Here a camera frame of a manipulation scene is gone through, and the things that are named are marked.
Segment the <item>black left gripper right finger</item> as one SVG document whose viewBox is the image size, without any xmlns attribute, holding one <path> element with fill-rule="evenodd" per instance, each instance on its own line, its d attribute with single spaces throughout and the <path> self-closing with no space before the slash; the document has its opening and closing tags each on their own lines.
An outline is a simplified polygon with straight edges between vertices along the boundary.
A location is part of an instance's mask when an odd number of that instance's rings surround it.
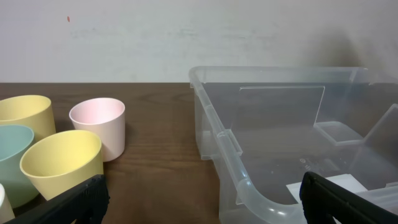
<svg viewBox="0 0 398 224">
<path fill-rule="evenodd" d="M 306 172 L 299 197 L 308 224 L 390 224 L 397 215 L 368 202 L 326 178 Z"/>
</svg>

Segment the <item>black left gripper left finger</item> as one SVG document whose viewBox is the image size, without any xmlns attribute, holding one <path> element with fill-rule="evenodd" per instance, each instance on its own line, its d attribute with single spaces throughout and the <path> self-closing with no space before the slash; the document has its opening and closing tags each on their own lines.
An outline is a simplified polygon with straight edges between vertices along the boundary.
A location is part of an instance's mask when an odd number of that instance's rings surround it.
<svg viewBox="0 0 398 224">
<path fill-rule="evenodd" d="M 109 200 L 106 178 L 97 174 L 6 224 L 101 224 Z"/>
</svg>

